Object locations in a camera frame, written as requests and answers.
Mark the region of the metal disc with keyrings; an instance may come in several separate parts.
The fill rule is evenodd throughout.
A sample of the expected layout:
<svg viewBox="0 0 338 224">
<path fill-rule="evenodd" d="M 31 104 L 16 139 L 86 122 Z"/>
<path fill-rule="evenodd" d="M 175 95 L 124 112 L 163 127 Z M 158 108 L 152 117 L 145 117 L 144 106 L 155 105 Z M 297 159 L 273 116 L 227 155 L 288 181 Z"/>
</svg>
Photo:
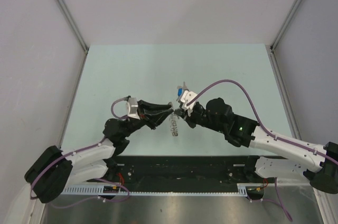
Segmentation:
<svg viewBox="0 0 338 224">
<path fill-rule="evenodd" d="M 178 132 L 178 120 L 179 120 L 179 117 L 172 113 L 170 116 L 169 116 L 169 121 L 170 121 L 170 131 L 171 131 L 171 134 L 173 137 L 178 137 L 179 135 L 179 132 Z"/>
</svg>

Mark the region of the silver key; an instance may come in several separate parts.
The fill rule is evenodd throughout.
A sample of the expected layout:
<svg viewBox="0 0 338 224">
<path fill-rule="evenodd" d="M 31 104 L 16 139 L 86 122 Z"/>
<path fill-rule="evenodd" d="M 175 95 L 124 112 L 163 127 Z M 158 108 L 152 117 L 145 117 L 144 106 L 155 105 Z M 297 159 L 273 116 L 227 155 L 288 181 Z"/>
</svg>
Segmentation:
<svg viewBox="0 0 338 224">
<path fill-rule="evenodd" d="M 182 90 L 187 89 L 187 86 L 186 86 L 186 84 L 185 84 L 185 81 L 183 82 L 183 85 L 182 85 L 182 86 L 178 86 L 177 89 L 182 89 Z"/>
</svg>

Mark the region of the aluminium frame post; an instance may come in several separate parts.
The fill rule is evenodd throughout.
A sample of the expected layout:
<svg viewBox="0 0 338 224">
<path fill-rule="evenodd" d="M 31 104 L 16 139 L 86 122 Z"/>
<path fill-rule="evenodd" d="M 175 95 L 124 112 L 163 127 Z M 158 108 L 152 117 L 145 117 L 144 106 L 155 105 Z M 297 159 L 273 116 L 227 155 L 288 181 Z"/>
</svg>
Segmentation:
<svg viewBox="0 0 338 224">
<path fill-rule="evenodd" d="M 61 14 L 63 15 L 65 21 L 67 22 L 69 28 L 71 29 L 72 33 L 76 37 L 77 42 L 81 46 L 82 50 L 84 51 L 85 54 L 88 53 L 89 47 L 86 44 L 82 34 L 80 33 L 80 30 L 78 28 L 78 25 L 76 24 L 65 0 L 55 0 L 58 8 L 61 11 Z"/>
<path fill-rule="evenodd" d="M 303 2 L 303 0 L 294 0 L 294 2 L 292 3 L 292 6 L 290 8 L 290 10 L 288 11 L 286 18 L 284 19 L 281 27 L 279 28 L 275 38 L 273 39 L 271 45 L 270 45 L 270 49 L 272 52 L 274 52 L 278 46 L 278 44 L 280 43 L 282 37 L 284 36 L 284 34 L 286 33 L 291 21 L 293 20 L 294 16 L 296 15 L 301 3 Z"/>
</svg>

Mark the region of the right aluminium frame post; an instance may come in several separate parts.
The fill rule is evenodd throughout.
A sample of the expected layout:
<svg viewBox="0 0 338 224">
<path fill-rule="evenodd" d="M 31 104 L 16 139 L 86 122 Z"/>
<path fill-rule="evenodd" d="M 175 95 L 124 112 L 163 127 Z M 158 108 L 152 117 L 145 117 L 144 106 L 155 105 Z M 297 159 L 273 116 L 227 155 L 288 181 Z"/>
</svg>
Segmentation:
<svg viewBox="0 0 338 224">
<path fill-rule="evenodd" d="M 279 28 L 275 38 L 273 39 L 271 45 L 270 45 L 270 49 L 272 52 L 274 52 L 278 46 L 278 44 L 280 43 L 282 37 L 284 36 L 284 34 L 286 33 L 291 21 L 293 20 L 294 16 L 296 15 L 301 3 L 303 2 L 303 0 L 294 0 L 294 2 L 292 3 L 292 6 L 290 8 L 290 10 L 288 11 L 286 18 L 284 19 L 281 27 Z"/>
</svg>

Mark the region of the upper blue key tag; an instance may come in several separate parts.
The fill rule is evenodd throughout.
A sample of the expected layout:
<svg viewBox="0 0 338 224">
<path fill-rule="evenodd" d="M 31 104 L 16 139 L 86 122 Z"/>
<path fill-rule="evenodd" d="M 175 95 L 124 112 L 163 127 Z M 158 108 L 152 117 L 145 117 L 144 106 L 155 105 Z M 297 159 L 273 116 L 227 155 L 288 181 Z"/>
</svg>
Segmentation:
<svg viewBox="0 0 338 224">
<path fill-rule="evenodd" d="M 183 91 L 182 88 L 180 88 L 177 92 L 177 95 L 180 96 L 182 94 L 182 91 Z"/>
</svg>

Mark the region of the left aluminium frame post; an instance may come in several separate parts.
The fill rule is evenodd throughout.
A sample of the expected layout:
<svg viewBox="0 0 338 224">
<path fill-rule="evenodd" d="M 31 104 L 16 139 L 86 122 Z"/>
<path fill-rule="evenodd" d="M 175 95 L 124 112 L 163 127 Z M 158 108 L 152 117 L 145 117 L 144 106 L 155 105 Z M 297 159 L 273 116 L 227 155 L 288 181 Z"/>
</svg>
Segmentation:
<svg viewBox="0 0 338 224">
<path fill-rule="evenodd" d="M 84 51 L 85 54 L 88 53 L 89 47 L 86 44 L 82 34 L 80 33 L 80 30 L 78 28 L 78 25 L 76 24 L 65 0 L 55 0 L 58 8 L 61 11 L 61 14 L 63 15 L 65 21 L 67 22 L 69 28 L 71 29 L 72 33 L 76 37 L 77 42 L 81 46 L 82 50 Z"/>
</svg>

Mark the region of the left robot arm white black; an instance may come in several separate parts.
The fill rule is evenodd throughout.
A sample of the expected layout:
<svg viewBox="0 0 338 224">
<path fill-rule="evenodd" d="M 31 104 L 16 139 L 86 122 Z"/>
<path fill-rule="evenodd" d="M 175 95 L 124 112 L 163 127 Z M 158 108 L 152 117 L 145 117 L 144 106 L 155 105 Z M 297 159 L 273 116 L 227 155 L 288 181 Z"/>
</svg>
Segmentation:
<svg viewBox="0 0 338 224">
<path fill-rule="evenodd" d="M 30 185 L 30 198 L 49 203 L 56 199 L 69 185 L 102 178 L 112 181 L 117 169 L 111 157 L 121 154 L 130 141 L 132 133 L 146 126 L 155 130 L 173 113 L 172 104 L 151 104 L 131 96 L 114 101 L 126 102 L 127 113 L 113 114 L 104 125 L 103 138 L 92 145 L 65 151 L 52 145 L 44 150 L 25 173 Z"/>
</svg>

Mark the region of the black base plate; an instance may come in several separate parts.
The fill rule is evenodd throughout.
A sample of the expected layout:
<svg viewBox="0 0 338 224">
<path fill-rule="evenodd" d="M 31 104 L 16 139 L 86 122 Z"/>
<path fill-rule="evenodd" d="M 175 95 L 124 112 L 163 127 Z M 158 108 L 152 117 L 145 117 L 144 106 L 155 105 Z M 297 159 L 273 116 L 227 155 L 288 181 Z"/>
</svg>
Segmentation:
<svg viewBox="0 0 338 224">
<path fill-rule="evenodd" d="M 235 192 L 238 183 L 262 184 L 257 156 L 115 156 L 102 179 L 131 192 Z"/>
</svg>

